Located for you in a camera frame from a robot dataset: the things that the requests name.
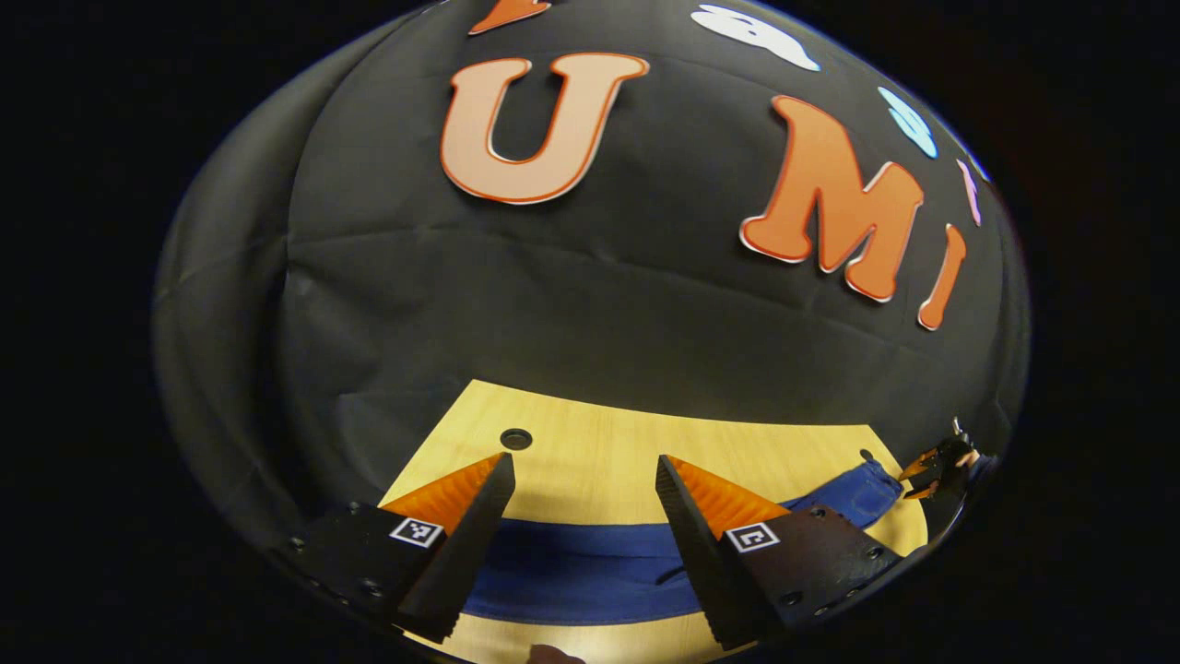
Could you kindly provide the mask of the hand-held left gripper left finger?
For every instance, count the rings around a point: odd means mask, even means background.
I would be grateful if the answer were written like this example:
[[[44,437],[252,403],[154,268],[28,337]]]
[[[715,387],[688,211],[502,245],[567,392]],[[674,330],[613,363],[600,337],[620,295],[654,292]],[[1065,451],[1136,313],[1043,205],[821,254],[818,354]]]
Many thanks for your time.
[[[278,543],[287,576],[384,632],[454,633],[514,492],[502,451],[381,505],[350,502]]]

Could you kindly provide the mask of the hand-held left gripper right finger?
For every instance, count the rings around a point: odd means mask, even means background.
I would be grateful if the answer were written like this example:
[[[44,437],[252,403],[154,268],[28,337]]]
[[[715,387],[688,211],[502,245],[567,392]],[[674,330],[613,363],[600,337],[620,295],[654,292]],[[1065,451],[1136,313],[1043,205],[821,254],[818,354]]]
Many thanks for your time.
[[[830,622],[902,563],[826,504],[787,509],[677,456],[658,458],[655,491],[725,650]]]

